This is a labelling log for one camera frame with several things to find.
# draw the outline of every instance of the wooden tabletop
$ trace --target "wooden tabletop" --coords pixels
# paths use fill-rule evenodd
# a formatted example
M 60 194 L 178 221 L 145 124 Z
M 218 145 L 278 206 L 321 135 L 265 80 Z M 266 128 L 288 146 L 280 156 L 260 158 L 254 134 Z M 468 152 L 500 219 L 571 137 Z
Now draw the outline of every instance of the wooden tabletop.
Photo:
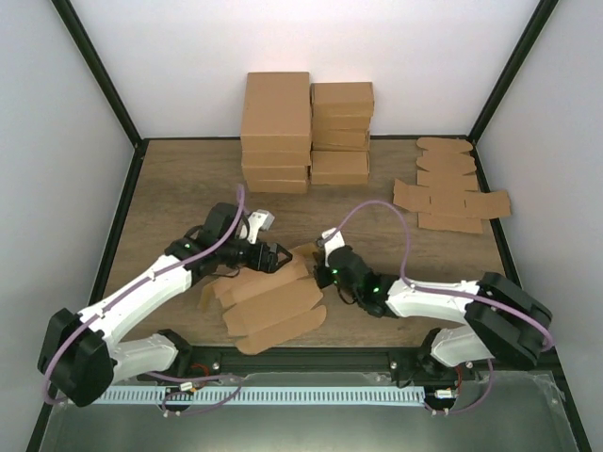
M 394 179 L 416 182 L 413 140 L 373 140 L 368 186 L 310 186 L 306 195 L 248 193 L 247 206 L 270 210 L 276 217 L 263 238 L 292 248 L 315 240 L 336 226 L 356 204 L 392 200 Z M 128 212 L 106 296 L 138 276 L 172 240 L 204 222 L 217 202 L 236 203 L 236 184 L 243 182 L 238 140 L 154 140 L 150 143 Z M 489 222 L 484 234 L 420 230 L 416 214 L 404 214 L 411 228 L 412 250 L 407 274 L 422 281 L 458 282 L 479 279 L 484 271 L 502 273 Z M 368 265 L 397 273 L 404 250 L 401 225 L 387 209 L 369 206 L 344 229 L 346 242 Z M 127 337 L 146 337 L 170 328 L 194 345 L 231 345 L 218 302 L 206 312 L 199 307 L 202 284 L 164 304 Z M 328 314 L 316 331 L 287 346 L 412 347 L 432 328 L 446 322 L 417 318 L 374 318 L 357 306 L 344 304 L 325 290 Z

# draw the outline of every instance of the stack of cardboard boxes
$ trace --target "stack of cardboard boxes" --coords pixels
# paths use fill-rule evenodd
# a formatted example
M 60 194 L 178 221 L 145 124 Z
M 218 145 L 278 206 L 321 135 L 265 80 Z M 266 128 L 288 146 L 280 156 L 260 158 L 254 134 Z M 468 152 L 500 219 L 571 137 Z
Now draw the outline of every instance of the stack of cardboard boxes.
M 368 183 L 370 82 L 312 85 L 312 184 Z
M 311 117 L 309 73 L 248 74 L 241 163 L 250 191 L 307 191 Z

